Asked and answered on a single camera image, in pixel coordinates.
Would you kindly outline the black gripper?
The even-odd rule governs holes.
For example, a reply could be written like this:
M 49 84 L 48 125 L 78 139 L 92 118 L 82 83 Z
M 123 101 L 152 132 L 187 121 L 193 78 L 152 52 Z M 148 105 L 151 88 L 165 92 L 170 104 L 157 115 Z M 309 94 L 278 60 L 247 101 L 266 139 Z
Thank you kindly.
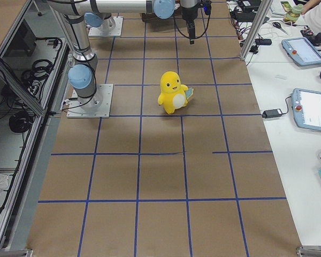
M 196 29 L 193 22 L 197 18 L 198 0 L 180 0 L 181 16 L 186 21 L 189 44 L 195 43 Z

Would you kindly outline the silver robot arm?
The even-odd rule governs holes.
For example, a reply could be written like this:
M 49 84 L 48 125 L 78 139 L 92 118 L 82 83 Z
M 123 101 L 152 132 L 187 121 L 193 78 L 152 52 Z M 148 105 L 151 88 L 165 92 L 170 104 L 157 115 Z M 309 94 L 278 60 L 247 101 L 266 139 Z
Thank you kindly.
M 72 44 L 73 57 L 78 62 L 96 59 L 89 42 L 86 13 L 154 13 L 167 19 L 175 9 L 175 1 L 48 1 L 48 4 L 60 16 L 58 22 Z
M 110 31 L 116 27 L 116 22 L 112 13 L 85 13 L 85 21 L 91 27 L 98 28 L 101 31 Z

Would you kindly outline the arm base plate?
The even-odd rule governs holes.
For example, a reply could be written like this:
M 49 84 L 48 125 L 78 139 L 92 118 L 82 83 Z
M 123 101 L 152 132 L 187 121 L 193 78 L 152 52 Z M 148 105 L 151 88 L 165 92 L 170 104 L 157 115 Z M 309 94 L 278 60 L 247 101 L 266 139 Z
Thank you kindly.
M 86 18 L 87 25 L 90 27 L 89 37 L 120 37 L 123 27 L 123 17 L 100 17 Z
M 70 102 L 66 116 L 67 118 L 109 118 L 112 95 L 113 84 L 99 84 L 94 97 L 86 103 L 88 100 L 78 98 L 76 91 L 73 90 L 72 98 L 75 100 Z

